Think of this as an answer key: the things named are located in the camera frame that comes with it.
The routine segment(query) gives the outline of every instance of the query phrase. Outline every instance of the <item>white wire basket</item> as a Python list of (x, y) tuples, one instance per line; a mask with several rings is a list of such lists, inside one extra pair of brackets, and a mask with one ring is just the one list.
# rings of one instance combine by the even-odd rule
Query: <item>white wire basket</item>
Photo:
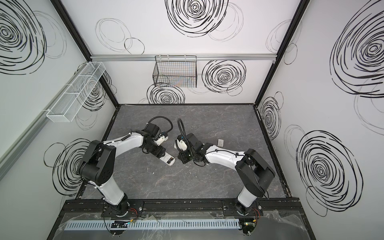
[(88, 62), (46, 116), (53, 122), (72, 122), (104, 71), (102, 62)]

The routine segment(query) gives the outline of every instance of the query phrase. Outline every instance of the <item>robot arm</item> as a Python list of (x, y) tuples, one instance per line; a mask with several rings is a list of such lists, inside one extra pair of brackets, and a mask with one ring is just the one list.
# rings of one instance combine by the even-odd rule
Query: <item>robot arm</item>
[(161, 146), (168, 139), (167, 133), (172, 130), (173, 125), (169, 119), (165, 118), (170, 122), (171, 128), (158, 135), (160, 128), (151, 123), (156, 118), (165, 117), (154, 117), (143, 130), (131, 131), (121, 138), (104, 142), (92, 141), (78, 166), (79, 175), (101, 192), (104, 200), (114, 206), (117, 215), (126, 214), (128, 203), (126, 201), (127, 195), (118, 187), (112, 176), (115, 157), (132, 148), (139, 147), (142, 148), (143, 153), (151, 153), (169, 166), (175, 162), (174, 157)]
[(275, 172), (271, 166), (253, 149), (237, 152), (220, 148), (210, 143), (202, 143), (192, 133), (186, 135), (181, 119), (177, 120), (181, 135), (175, 140), (179, 150), (178, 158), (183, 164), (190, 160), (204, 163), (217, 163), (236, 170), (244, 183), (237, 197), (236, 208), (245, 215), (257, 197), (265, 196)]

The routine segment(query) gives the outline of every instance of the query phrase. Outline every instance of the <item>white wall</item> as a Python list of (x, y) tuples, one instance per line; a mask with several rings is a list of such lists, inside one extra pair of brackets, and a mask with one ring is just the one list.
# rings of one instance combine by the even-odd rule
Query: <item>white wall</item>
[(296, 60), (280, 64), (258, 107), (318, 240), (382, 238), (384, 98), (372, 97), (383, 96), (384, 1), (359, 12), (367, 2), (312, 0)]
[[(6, 1), (1, 1), (0, 19), (3, 17), (13, 19), (15, 23), (13, 27), (16, 30), (14, 32), (17, 32), (17, 30), (28, 29), (28, 26), (20, 25), (21, 19), (31, 18), (30, 23), (35, 24), (35, 30), (31, 30), (30, 33), (26, 30), (26, 33), (35, 36), (34, 41), (39, 40), (43, 45), (46, 40), (47, 47), (46, 52), (39, 52), (37, 49), (41, 45), (32, 44), (32, 50), (29, 51), (32, 52), (32, 59), (29, 59), (26, 57), (28, 49), (19, 51), (5, 43), (5, 38), (17, 39), (10, 37), (10, 31), (6, 32), (5, 28), (0, 31), (2, 64), (0, 80), (3, 86), (0, 90), (2, 102), (0, 155), (69, 81), (78, 65), (84, 62), (81, 52), (49, 0), (26, 3), (19, 0), (14, 4), (15, 8), (12, 8)], [(17, 10), (13, 12), (12, 9), (19, 7), (25, 9), (26, 15), (15, 16)], [(33, 17), (32, 11), (35, 11), (36, 18)], [(5, 24), (4, 21), (0, 20), (0, 22), (2, 26)], [(4, 66), (5, 58), (9, 57), (22, 57), (24, 62), (14, 66)], [(89, 141), (101, 140), (115, 110), (100, 85), (96, 86), (91, 93), (91, 99), (87, 101), (94, 107), (80, 109), (73, 122), (48, 122), (0, 181), (1, 239), (46, 239), (66, 199), (62, 194), (76, 194), (80, 183), (79, 175), (75, 174), (73, 179), (68, 179), (63, 173), (57, 175), (57, 171), (64, 166), (60, 163), (67, 162), (69, 164), (67, 170), (75, 169)], [(76, 155), (61, 155), (64, 149)], [(44, 160), (51, 167), (45, 166)], [(59, 179), (64, 180), (68, 186), (62, 187)]]
[[(172, 7), (176, 2), (64, 0), (63, 4), (94, 55), (239, 54), (276, 53), (299, 0), (209, 0), (205, 1), (205, 8), (199, 1), (185, 1), (191, 5)], [(296, 49), (291, 53), (294, 59)], [(228, 61), (210, 84), (203, 84), (202, 77), (206, 76), (201, 74), (207, 63), (197, 62), (197, 87), (178, 85), (178, 89), (171, 84), (165, 89), (168, 93), (159, 89), (164, 101), (145, 100), (147, 89), (154, 83), (155, 62), (106, 64), (113, 69), (109, 73), (118, 89), (117, 99), (123, 104), (253, 103), (271, 65), (271, 61), (243, 61), (240, 65), (246, 67), (245, 73), (236, 67), (239, 63)], [(232, 75), (234, 71), (244, 72), (245, 81)], [(218, 93), (216, 87), (229, 90)], [(174, 101), (175, 95), (181, 101)]]

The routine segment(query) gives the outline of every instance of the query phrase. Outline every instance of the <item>black frame post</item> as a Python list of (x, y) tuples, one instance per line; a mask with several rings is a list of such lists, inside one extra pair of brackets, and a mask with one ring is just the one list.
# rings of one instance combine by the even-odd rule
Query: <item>black frame post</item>
[[(65, 9), (63, 3), (61, 0), (51, 0), (51, 3), (53, 7), (56, 9), (57, 13), (59, 14), (61, 20), (67, 27), (68, 31), (70, 32), (73, 40), (79, 47), (81, 53), (84, 55), (84, 58), (86, 61), (92, 61), (91, 59), (91, 52), (88, 50), (87, 46), (85, 45), (84, 40), (80, 36), (80, 33), (77, 31), (75, 25), (73, 24), (71, 17), (69, 16), (67, 10)], [(111, 100), (112, 104), (115, 106), (115, 108), (119, 107), (119, 103), (113, 94), (112, 90), (110, 89), (108, 83), (106, 82), (104, 76), (101, 76), (99, 80), (101, 86), (103, 87), (104, 91), (108, 95), (109, 99)]]
[(292, 18), (292, 21), (288, 27), (287, 32), (285, 33), (285, 36), (283, 38), (283, 41), (279, 47), (279, 50), (277, 51), (277, 57), (275, 62), (272, 64), (271, 68), (268, 71), (268, 74), (264, 80), (263, 86), (261, 87), (261, 90), (259, 94), (257, 95), (255, 105), (256, 107), (259, 106), (260, 102), (262, 101), (262, 98), (266, 92), (266, 89), (269, 86), (269, 83), (271, 82), (277, 67), (280, 64), (280, 61), (283, 59), (284, 53), (287, 50), (287, 47), (291, 41), (291, 38), (293, 37), (293, 34), (296, 31), (297, 26), (299, 25), (299, 22), (301, 21), (302, 16), (304, 15), (304, 12), (308, 6), (308, 3), (310, 0), (301, 0), (299, 3), (299, 6), (296, 9), (296, 12)]

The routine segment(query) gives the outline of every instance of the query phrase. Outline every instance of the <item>black wire basket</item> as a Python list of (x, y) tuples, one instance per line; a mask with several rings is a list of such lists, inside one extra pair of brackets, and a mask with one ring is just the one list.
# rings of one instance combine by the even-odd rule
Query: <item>black wire basket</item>
[(156, 56), (153, 83), (167, 83), (179, 88), (195, 88), (197, 85), (196, 56)]

